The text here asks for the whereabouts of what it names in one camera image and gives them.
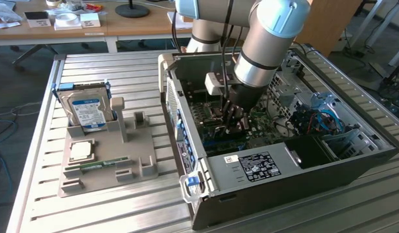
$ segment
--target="blue hard drive label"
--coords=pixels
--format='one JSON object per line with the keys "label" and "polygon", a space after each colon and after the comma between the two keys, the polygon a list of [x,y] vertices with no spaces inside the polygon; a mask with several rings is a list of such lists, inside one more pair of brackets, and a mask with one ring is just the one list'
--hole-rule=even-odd
{"label": "blue hard drive label", "polygon": [[268,152],[238,157],[238,162],[250,182],[281,175]]}
{"label": "blue hard drive label", "polygon": [[104,114],[98,110],[98,99],[72,101],[72,106],[77,120],[84,128],[94,129],[105,125]]}

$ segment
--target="aluminum slotted table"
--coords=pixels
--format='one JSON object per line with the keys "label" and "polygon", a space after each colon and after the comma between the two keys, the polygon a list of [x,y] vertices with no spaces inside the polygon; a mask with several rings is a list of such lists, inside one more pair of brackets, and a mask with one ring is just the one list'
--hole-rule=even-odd
{"label": "aluminum slotted table", "polygon": [[[6,232],[189,233],[157,88],[162,51],[85,54],[53,62]],[[316,52],[308,58],[399,140],[399,120]],[[125,111],[149,116],[158,178],[77,196],[56,196],[66,118],[52,83],[108,79]],[[305,80],[317,91],[322,84]],[[348,186],[197,232],[397,232],[399,154]]]}

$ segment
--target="paper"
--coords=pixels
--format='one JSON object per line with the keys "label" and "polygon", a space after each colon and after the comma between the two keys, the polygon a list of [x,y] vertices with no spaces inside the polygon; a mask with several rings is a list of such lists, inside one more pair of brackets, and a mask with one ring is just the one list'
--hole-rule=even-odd
{"label": "paper", "polygon": [[[168,20],[170,21],[170,23],[172,23],[172,19],[173,19],[173,14],[174,14],[173,12],[166,13],[166,17],[168,17]],[[176,19],[174,19],[174,28],[176,29],[192,28],[192,25],[193,25],[193,23],[182,22],[181,16],[177,13]]]}
{"label": "paper", "polygon": [[0,28],[10,28],[10,27],[14,27],[14,26],[18,26],[20,23],[18,22],[14,22],[14,23],[0,23]]}

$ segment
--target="circuit board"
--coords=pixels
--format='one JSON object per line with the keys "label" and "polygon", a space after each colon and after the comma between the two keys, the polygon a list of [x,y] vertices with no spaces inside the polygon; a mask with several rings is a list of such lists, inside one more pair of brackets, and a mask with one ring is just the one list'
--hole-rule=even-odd
{"label": "circuit board", "polygon": [[229,140],[220,140],[212,136],[213,132],[222,127],[220,102],[190,102],[189,110],[208,156],[266,146],[284,138],[261,105],[249,111],[249,130],[240,137]]}
{"label": "circuit board", "polygon": [[78,165],[73,165],[65,168],[65,170],[72,170],[72,169],[81,169],[82,171],[88,171],[88,170],[94,170],[98,168],[104,168],[104,167],[109,167],[109,166],[114,166],[116,162],[128,159],[126,157],[120,157],[116,159],[110,159],[106,161],[96,161],[92,163],[85,163],[85,164],[78,164]]}

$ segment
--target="label sticker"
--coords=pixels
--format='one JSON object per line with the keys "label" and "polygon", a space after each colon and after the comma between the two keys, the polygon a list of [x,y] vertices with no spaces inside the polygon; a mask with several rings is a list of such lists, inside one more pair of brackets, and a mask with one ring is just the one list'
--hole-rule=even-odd
{"label": "label sticker", "polygon": [[104,161],[104,162],[102,162],[102,165],[105,165],[105,166],[106,166],[106,165],[110,165],[110,164],[116,164],[116,161],[109,161],[109,162]]}
{"label": "label sticker", "polygon": [[104,33],[84,33],[84,35],[104,35]]}
{"label": "label sticker", "polygon": [[237,162],[237,155],[230,155],[224,157],[225,163],[233,163]]}
{"label": "label sticker", "polygon": [[101,167],[102,167],[102,165],[93,165],[93,166],[82,167],[81,171],[94,170],[94,169],[98,169]]}
{"label": "label sticker", "polygon": [[281,175],[268,152],[240,157],[238,162],[250,182]]}
{"label": "label sticker", "polygon": [[98,110],[98,99],[72,101],[72,106],[77,120],[84,128],[93,129],[105,125],[104,114]]}

